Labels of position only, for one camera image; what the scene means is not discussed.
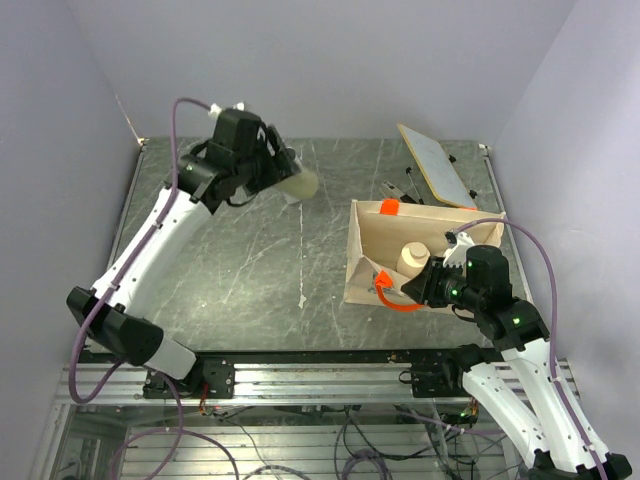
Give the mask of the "beige round lid bottle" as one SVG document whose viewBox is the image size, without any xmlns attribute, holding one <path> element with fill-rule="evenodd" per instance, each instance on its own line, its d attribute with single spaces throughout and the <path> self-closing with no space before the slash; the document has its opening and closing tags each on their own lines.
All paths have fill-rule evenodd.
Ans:
<svg viewBox="0 0 640 480">
<path fill-rule="evenodd" d="M 395 271 L 409 279 L 421 273 L 430 257 L 430 250 L 421 242 L 405 244 L 396 262 Z"/>
</svg>

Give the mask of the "beige cap bottle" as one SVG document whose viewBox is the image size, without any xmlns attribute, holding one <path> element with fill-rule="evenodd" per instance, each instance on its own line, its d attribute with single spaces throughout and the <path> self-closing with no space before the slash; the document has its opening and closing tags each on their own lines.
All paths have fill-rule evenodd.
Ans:
<svg viewBox="0 0 640 480">
<path fill-rule="evenodd" d="M 300 201 L 312 198 L 318 189 L 319 180 L 317 175 L 305 167 L 299 160 L 296 161 L 298 171 L 291 177 L 277 183 L 275 189 L 293 195 Z"/>
</svg>

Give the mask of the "beige canvas tote bag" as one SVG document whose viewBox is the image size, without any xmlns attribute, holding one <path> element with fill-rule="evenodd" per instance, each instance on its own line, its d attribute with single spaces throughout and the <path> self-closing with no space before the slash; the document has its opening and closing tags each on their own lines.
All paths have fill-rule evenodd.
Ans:
<svg viewBox="0 0 640 480">
<path fill-rule="evenodd" d="M 443 257 L 447 232 L 466 232 L 475 245 L 501 245 L 505 213 L 401 203 L 395 199 L 351 203 L 344 301 L 415 311 L 401 292 L 409 278 L 395 271 L 403 246 L 421 242 L 430 257 Z"/>
</svg>

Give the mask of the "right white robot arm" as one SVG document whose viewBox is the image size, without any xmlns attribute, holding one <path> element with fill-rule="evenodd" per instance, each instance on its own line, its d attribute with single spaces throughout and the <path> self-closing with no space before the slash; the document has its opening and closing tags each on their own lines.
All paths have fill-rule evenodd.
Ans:
<svg viewBox="0 0 640 480">
<path fill-rule="evenodd" d="M 612 452 L 586 420 L 551 355 L 550 333 L 537 308 L 512 293 L 509 263 L 490 245 L 430 257 L 402 286 L 419 305 L 466 310 L 509 366 L 518 396 L 475 345 L 456 349 L 440 373 L 442 387 L 480 402 L 518 450 L 530 479 L 627 479 L 629 460 Z"/>
</svg>

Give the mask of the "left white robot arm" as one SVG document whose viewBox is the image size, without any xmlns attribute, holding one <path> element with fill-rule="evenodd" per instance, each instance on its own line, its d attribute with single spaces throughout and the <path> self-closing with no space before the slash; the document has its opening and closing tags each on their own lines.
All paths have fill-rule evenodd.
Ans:
<svg viewBox="0 0 640 480">
<path fill-rule="evenodd" d="M 121 361 L 163 372 L 178 395 L 196 395 L 204 383 L 197 356 L 147 320 L 148 297 L 184 245 L 238 190 L 254 197 L 300 171 L 274 126 L 248 111 L 218 111 L 212 137 L 177 161 L 110 271 L 69 294 L 67 305 L 87 336 Z"/>
</svg>

